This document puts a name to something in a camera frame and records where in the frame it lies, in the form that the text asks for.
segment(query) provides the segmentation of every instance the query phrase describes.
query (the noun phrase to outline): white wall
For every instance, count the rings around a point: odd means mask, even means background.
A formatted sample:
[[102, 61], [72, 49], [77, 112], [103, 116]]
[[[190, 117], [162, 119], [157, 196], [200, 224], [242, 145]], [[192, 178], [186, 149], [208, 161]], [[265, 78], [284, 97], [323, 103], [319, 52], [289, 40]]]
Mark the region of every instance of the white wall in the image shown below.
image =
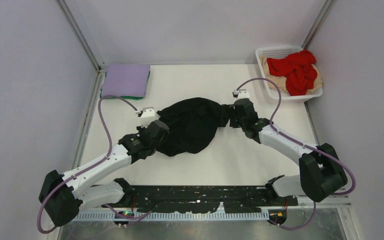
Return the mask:
[[106, 63], [253, 63], [300, 46], [324, 0], [67, 0]]
[[309, 109], [321, 142], [356, 175], [367, 239], [384, 239], [384, 1], [337, 1], [311, 44], [324, 93]]
[[95, 75], [54, 0], [0, 0], [0, 240], [45, 238], [42, 182], [72, 164]]

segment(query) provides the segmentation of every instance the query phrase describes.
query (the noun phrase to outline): purple cloth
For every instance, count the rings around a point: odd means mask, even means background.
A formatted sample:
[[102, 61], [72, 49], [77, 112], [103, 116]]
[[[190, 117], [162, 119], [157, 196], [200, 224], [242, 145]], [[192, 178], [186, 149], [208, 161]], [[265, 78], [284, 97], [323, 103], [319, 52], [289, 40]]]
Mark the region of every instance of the purple cloth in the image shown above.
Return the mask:
[[143, 98], [147, 92], [149, 73], [149, 65], [111, 63], [101, 94]]

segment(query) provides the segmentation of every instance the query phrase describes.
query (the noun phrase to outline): red garment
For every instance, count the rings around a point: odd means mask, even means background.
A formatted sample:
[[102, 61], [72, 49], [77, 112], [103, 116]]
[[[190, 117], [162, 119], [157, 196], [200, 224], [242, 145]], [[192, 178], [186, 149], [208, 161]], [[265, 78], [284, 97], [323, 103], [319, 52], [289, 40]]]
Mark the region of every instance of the red garment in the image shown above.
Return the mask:
[[286, 89], [291, 96], [305, 95], [314, 88], [317, 72], [312, 66], [316, 58], [308, 50], [292, 53], [283, 59], [267, 58], [273, 76], [286, 77]]

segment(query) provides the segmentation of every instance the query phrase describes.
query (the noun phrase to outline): white tabletop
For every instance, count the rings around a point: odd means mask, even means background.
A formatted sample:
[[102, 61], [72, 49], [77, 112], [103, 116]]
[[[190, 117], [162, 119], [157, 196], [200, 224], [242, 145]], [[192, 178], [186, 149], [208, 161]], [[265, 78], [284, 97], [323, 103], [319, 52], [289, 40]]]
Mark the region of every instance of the white tabletop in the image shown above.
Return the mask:
[[[152, 65], [146, 97], [130, 100], [138, 109], [154, 107], [162, 110], [184, 99], [203, 97], [220, 104], [232, 104], [233, 89], [244, 81], [260, 77], [253, 64], [223, 65]], [[260, 118], [270, 118], [276, 105], [263, 96], [260, 81], [243, 88]], [[113, 143], [126, 134], [136, 133], [139, 118], [118, 99], [102, 101], [102, 113]], [[303, 103], [282, 102], [273, 120], [282, 129], [314, 143], [315, 139]], [[102, 127], [98, 108], [87, 134], [81, 164], [108, 150], [108, 140]], [[240, 128], [219, 128], [207, 148], [197, 154], [181, 153], [168, 157], [156, 152], [146, 160], [114, 171], [98, 184], [125, 178], [131, 185], [264, 185], [279, 175], [299, 174], [298, 166], [270, 147], [248, 139]]]

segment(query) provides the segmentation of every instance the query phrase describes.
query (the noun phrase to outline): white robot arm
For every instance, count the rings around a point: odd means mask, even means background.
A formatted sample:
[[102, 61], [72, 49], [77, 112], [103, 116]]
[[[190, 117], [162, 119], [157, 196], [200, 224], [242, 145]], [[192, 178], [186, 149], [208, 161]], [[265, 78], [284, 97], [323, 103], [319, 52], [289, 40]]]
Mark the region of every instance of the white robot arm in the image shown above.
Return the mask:
[[268, 181], [265, 186], [271, 190], [272, 199], [301, 195], [321, 202], [347, 184], [347, 176], [338, 163], [308, 148], [317, 149], [338, 159], [331, 145], [325, 143], [317, 146], [307, 143], [280, 129], [276, 124], [270, 124], [270, 120], [259, 118], [246, 89], [234, 91], [233, 96], [236, 101], [229, 105], [230, 126], [241, 128], [248, 138], [277, 150], [299, 166], [299, 175], [282, 175]]
[[112, 146], [109, 154], [103, 154], [62, 174], [53, 170], [46, 175], [39, 195], [41, 203], [56, 186], [73, 178], [57, 189], [44, 207], [55, 226], [69, 223], [85, 209], [108, 203], [119, 203], [126, 195], [128, 197], [133, 195], [134, 190], [123, 178], [115, 179], [105, 185], [93, 185], [110, 173], [151, 156], [156, 147], [164, 142], [169, 128], [163, 122], [156, 120], [154, 109], [144, 108], [139, 117], [138, 133], [125, 135]]

